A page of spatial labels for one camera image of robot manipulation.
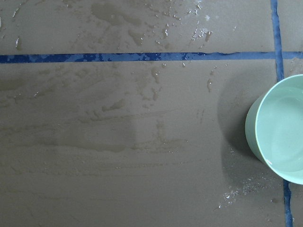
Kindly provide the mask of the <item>mint green bowl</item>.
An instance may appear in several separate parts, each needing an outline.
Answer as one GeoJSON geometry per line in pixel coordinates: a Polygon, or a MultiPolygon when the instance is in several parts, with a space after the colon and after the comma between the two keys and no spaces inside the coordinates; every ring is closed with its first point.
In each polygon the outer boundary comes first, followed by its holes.
{"type": "Polygon", "coordinates": [[[303,183],[303,76],[276,83],[250,107],[245,136],[253,154],[283,179],[303,183]]]}

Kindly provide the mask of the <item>brown paper table cover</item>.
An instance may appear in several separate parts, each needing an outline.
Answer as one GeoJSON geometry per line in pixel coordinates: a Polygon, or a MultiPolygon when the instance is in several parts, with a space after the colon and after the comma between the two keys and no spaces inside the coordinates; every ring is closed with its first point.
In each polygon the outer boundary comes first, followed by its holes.
{"type": "Polygon", "coordinates": [[[3,0],[3,227],[300,227],[245,118],[303,72],[300,0],[3,0]]]}

